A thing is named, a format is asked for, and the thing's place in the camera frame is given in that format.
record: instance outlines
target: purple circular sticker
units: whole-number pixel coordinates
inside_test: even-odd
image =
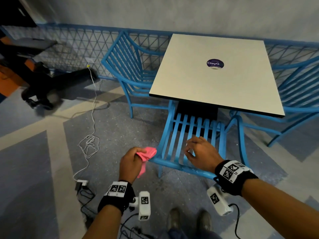
[[[212,69],[221,69],[224,67],[224,63],[221,60],[212,59],[207,61],[207,66]]]

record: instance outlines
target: forearm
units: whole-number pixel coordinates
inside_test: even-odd
[[[246,180],[241,193],[283,237],[319,238],[319,212],[308,205],[259,179]]]
[[[121,217],[121,211],[115,206],[104,206],[82,239],[116,239]]]

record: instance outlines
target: gray wall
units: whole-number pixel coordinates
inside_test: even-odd
[[[36,22],[319,42],[318,0],[24,0]]]

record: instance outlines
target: tangled white cable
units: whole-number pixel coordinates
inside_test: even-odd
[[[89,71],[90,71],[90,75],[91,75],[91,80],[92,80],[92,82],[93,82],[93,85],[94,85],[94,92],[95,92],[95,98],[94,98],[94,101],[93,101],[93,108],[92,108],[92,112],[91,112],[91,117],[92,117],[92,120],[93,120],[93,133],[92,134],[90,134],[90,135],[87,135],[85,138],[83,138],[80,142],[79,142],[79,144],[78,144],[78,146],[81,148],[81,150],[82,150],[82,152],[83,152],[83,154],[84,154],[84,157],[85,157],[85,160],[86,160],[86,162],[87,162],[87,165],[83,168],[83,169],[81,169],[81,170],[79,170],[78,172],[76,172],[74,175],[73,175],[73,179],[75,180],[75,181],[77,181],[74,177],[79,173],[79,172],[81,172],[81,171],[83,171],[83,170],[85,170],[85,169],[87,169],[87,167],[89,166],[89,161],[88,161],[88,159],[90,158],[90,157],[92,157],[92,155],[94,155],[94,154],[96,154],[97,152],[98,152],[98,150],[99,150],[99,144],[100,144],[100,139],[98,138],[98,137],[96,137],[96,136],[94,136],[93,134],[95,133],[95,120],[94,120],[94,117],[93,117],[93,112],[94,112],[94,109],[95,109],[95,106],[96,106],[96,103],[95,103],[95,100],[96,100],[96,97],[97,97],[97,95],[96,95],[96,86],[95,86],[95,83],[94,83],[94,80],[93,80],[93,77],[92,77],[92,72],[91,72],[91,70],[90,70],[90,66],[89,65],[86,65],[86,67],[89,69]],[[85,147],[82,147],[81,146],[81,142],[82,141],[84,141],[84,140],[86,140],[87,139],[87,141],[85,142]],[[95,139],[98,139],[98,143],[97,143],[97,146],[95,147],[95,144],[94,144],[94,141],[95,141]],[[94,152],[92,152],[91,154],[87,154],[88,153],[88,150],[89,150],[89,148],[93,148],[94,149]]]

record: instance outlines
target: hand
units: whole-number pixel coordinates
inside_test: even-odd
[[[205,138],[192,137],[186,142],[185,155],[196,168],[215,173],[216,166],[224,161],[216,148]],[[190,149],[194,151],[195,156],[189,152]]]
[[[126,180],[133,184],[134,180],[137,178],[141,171],[142,160],[136,152],[146,153],[146,150],[134,147],[127,151],[121,158],[119,180]]]

